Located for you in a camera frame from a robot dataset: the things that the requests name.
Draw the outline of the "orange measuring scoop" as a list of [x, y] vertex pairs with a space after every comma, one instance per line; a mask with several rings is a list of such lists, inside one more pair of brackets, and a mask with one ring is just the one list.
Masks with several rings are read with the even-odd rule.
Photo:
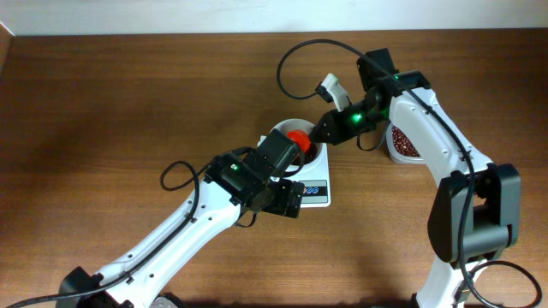
[[312, 142], [309, 139], [308, 134], [303, 130], [295, 129], [288, 131], [286, 136], [294, 141], [304, 153], [307, 153], [312, 146]]

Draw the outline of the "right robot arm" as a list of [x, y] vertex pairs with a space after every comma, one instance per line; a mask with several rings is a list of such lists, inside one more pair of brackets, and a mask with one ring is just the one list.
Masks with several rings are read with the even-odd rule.
[[322, 116], [313, 142], [338, 145], [389, 121], [410, 140], [438, 191], [427, 223], [435, 258], [414, 307], [461, 307], [477, 296], [475, 280], [503, 264], [502, 252], [519, 234], [521, 177], [511, 164], [495, 164], [445, 114], [431, 83], [418, 71], [395, 69], [386, 49], [360, 55], [366, 96], [351, 103], [329, 74], [316, 93], [336, 108]]

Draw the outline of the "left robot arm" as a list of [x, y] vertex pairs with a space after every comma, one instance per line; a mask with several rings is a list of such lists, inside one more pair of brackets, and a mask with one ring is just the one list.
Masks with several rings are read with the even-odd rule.
[[76, 268], [62, 281], [59, 307], [148, 307], [165, 285], [210, 240], [261, 211], [296, 218], [303, 184], [293, 162], [306, 147], [272, 130], [258, 147], [215, 156], [194, 170], [194, 189], [183, 204], [137, 246], [93, 275]]

